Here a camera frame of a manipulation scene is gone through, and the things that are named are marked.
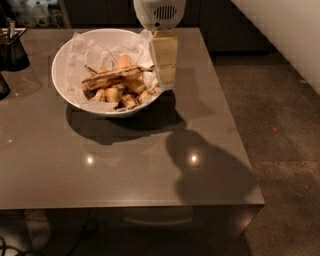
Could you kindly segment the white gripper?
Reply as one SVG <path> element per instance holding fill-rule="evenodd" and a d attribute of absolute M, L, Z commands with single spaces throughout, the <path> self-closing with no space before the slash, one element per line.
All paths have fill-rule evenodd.
<path fill-rule="evenodd" d="M 154 71 L 159 86 L 171 90 L 175 86 L 178 52 L 178 36 L 172 28 L 183 19 L 186 0 L 133 0 L 133 6 L 141 25 L 156 31 L 150 41 Z"/>

